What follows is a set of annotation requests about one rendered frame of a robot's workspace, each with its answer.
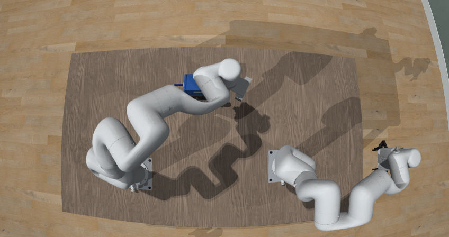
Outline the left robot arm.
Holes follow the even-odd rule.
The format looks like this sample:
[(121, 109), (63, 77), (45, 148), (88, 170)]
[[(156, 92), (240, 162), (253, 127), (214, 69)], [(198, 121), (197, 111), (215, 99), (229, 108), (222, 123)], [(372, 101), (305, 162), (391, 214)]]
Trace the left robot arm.
[[(241, 65), (235, 59), (197, 69), (193, 78), (208, 102), (201, 102), (174, 85), (166, 85), (133, 99), (127, 106), (127, 116), (140, 137), (135, 143), (126, 127), (114, 117), (106, 117), (96, 127), (86, 156), (91, 172), (108, 183), (134, 192), (149, 176), (143, 163), (168, 138), (170, 129), (163, 118), (176, 112), (191, 115), (208, 114), (230, 100), (242, 101), (251, 78), (239, 77)], [(146, 180), (145, 180), (146, 179)]]

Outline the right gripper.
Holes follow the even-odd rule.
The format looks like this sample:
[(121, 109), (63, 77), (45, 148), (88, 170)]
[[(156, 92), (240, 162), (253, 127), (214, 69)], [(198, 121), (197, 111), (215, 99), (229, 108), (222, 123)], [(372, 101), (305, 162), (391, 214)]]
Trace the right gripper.
[[(384, 146), (384, 148), (383, 148)], [(388, 155), (394, 150), (395, 148), (388, 148), (385, 140), (382, 140), (382, 142), (379, 144), (377, 148), (374, 148), (372, 151), (378, 151), (378, 168), (374, 168), (372, 170), (382, 169), (388, 172), (389, 165), (387, 157)]]

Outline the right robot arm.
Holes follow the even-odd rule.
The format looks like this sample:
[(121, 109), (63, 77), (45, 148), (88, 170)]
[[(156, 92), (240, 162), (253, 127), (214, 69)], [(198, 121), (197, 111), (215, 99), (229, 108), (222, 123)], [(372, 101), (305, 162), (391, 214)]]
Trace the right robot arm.
[(348, 212), (340, 212), (339, 185), (332, 180), (318, 180), (315, 161), (293, 146), (284, 145), (279, 149), (272, 170), (281, 179), (281, 185), (286, 182), (295, 187), (299, 200), (315, 200), (315, 227), (333, 231), (368, 223), (373, 216), (374, 203), (382, 194), (397, 194), (408, 186), (408, 168), (420, 164), (421, 154), (418, 149), (397, 146), (387, 160), (391, 176), (377, 169), (357, 183), (349, 196)]

